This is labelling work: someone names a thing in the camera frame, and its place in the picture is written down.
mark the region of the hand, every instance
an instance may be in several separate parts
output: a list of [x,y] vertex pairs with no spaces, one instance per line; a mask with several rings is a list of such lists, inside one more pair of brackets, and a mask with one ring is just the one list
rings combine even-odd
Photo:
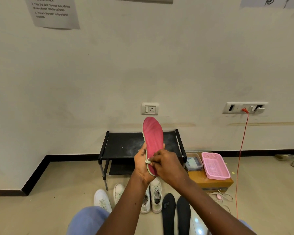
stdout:
[[152,162],[150,165],[157,170],[158,175],[174,189],[189,178],[173,152],[161,149],[149,158],[149,161]]
[[143,178],[143,180],[147,183],[147,185],[149,185],[149,183],[152,182],[155,179],[155,177],[152,176],[147,170],[147,164],[145,163],[146,148],[147,148],[147,144],[144,143],[142,148],[134,156],[134,161],[135,161],[134,173],[139,174]]

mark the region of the plastic container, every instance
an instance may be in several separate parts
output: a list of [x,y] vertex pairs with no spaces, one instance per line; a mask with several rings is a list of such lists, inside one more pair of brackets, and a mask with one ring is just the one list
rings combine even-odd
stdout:
[[231,175],[218,153],[202,153],[204,168],[209,179],[225,180]]
[[197,153],[186,153],[186,156],[185,166],[188,171],[199,171],[203,168],[203,163]]

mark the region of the white shoe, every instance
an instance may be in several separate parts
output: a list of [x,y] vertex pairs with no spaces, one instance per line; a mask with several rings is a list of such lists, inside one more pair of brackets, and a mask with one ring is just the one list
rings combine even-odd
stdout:
[[156,177],[149,184],[150,196],[151,196],[151,208],[154,213],[160,213],[162,208],[162,194],[161,194],[161,183]]
[[113,189],[113,199],[114,199],[115,205],[117,204],[117,202],[121,198],[121,195],[123,194],[124,189],[125,189],[124,186],[121,184],[115,185],[115,187]]
[[140,212],[142,214],[146,214],[149,211],[150,211],[150,191],[149,191],[149,186],[148,186],[147,190],[145,192],[145,197],[144,197],[142,208],[140,209]]
[[107,210],[109,213],[112,212],[109,197],[103,189],[99,189],[96,191],[94,195],[94,206],[102,207],[103,209]]

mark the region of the electrical outlet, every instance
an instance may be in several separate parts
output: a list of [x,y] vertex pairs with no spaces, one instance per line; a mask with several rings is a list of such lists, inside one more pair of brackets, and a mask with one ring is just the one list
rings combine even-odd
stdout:
[[142,103],[142,115],[158,115],[159,103]]
[[223,114],[246,114],[242,109],[247,109],[251,114],[260,114],[267,105],[268,102],[227,102],[223,109]]

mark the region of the baseboard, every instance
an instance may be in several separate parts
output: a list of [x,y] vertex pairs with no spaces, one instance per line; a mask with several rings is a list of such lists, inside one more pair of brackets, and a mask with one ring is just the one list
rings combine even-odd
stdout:
[[[213,151],[221,154],[222,157],[238,157],[239,151]],[[272,156],[275,154],[294,154],[294,149],[277,150],[247,150],[242,151],[242,157],[250,156]],[[50,162],[71,162],[71,161],[97,161],[99,154],[74,154],[74,155],[46,155],[28,179],[22,190],[0,190],[0,196],[28,196],[39,178]]]
[[0,196],[28,196],[50,162],[97,161],[99,154],[46,155],[21,190],[0,190]]

